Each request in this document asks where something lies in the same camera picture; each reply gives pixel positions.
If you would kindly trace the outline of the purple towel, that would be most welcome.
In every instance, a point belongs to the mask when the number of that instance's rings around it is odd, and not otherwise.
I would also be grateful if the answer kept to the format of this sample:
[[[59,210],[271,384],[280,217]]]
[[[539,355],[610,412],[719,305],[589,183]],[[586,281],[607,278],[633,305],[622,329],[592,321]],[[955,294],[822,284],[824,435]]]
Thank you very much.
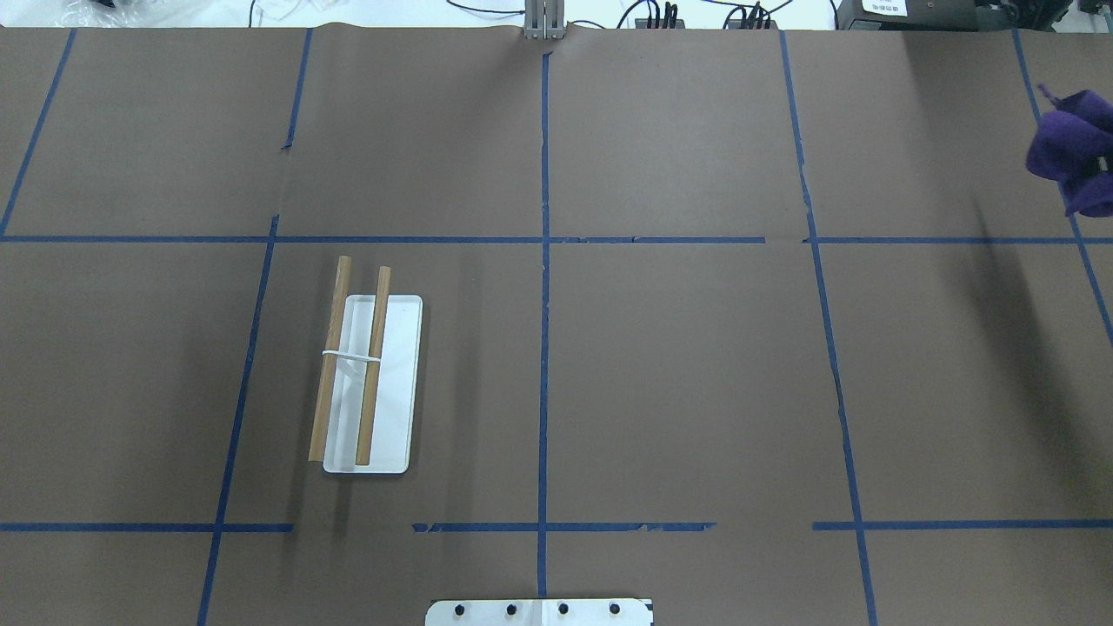
[[[1065,215],[1112,215],[1112,104],[1090,89],[1055,96],[1040,92],[1053,110],[1042,114],[1026,156],[1026,168],[1060,185]]]

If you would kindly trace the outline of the near wooden rack rod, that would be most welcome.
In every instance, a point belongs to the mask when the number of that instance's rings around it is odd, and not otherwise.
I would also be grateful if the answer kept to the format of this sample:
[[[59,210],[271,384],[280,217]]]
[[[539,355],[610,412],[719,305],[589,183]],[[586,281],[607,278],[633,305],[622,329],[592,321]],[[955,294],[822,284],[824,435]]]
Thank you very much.
[[[355,458],[357,466],[370,466],[374,423],[377,419],[377,390],[387,322],[387,304],[390,304],[390,283],[392,283],[392,268],[381,266],[377,272],[377,288],[375,290],[372,325],[370,326],[370,348],[367,348],[370,361],[366,362],[359,412],[357,458]]]

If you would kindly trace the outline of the black computer case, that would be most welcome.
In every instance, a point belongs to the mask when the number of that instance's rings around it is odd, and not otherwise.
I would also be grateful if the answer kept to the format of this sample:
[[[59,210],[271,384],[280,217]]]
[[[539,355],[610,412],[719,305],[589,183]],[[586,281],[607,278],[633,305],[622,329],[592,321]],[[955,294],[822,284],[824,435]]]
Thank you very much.
[[[1009,1],[843,1],[839,30],[955,31],[1009,30],[1022,9]]]

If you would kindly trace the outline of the aluminium frame post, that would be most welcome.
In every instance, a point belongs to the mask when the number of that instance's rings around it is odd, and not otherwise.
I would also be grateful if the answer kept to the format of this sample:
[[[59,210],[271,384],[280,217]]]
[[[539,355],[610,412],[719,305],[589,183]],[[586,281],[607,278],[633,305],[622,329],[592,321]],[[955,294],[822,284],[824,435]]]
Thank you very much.
[[[526,0],[523,3],[526,40],[561,40],[567,35],[564,0]]]

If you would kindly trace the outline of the white pedestal column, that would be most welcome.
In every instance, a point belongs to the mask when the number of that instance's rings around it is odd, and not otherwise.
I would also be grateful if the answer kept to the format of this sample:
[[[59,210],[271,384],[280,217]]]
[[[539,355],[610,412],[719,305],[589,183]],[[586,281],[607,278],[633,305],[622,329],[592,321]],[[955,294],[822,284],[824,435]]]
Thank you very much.
[[[654,625],[652,601],[636,598],[434,601],[425,625]]]

